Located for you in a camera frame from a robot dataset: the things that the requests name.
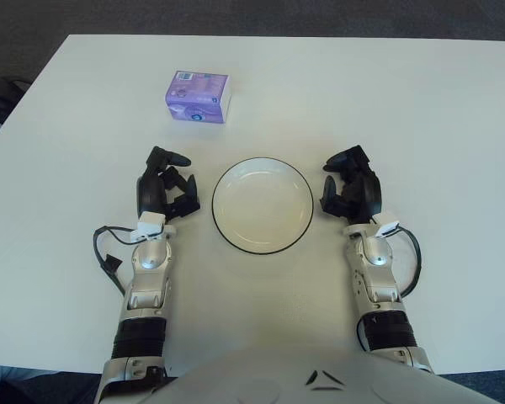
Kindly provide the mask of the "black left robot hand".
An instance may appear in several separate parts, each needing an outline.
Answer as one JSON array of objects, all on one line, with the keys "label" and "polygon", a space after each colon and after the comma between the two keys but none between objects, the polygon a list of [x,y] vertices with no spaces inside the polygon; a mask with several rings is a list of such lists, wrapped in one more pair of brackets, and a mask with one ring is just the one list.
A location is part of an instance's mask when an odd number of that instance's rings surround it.
[{"label": "black left robot hand", "polygon": [[187,157],[154,146],[146,160],[146,169],[136,183],[137,215],[145,211],[163,214],[169,222],[199,210],[194,175],[185,178],[177,170],[190,165]]}]

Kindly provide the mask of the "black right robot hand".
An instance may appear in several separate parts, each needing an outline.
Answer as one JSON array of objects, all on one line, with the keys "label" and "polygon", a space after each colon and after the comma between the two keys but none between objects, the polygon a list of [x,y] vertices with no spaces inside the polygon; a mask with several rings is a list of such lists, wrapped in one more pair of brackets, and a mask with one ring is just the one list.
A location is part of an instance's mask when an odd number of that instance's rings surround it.
[{"label": "black right robot hand", "polygon": [[349,225],[354,225],[369,223],[381,212],[380,180],[369,167],[369,159],[360,145],[330,157],[323,170],[338,173],[343,181],[338,194],[333,176],[326,177],[320,199],[325,213],[343,217]]}]

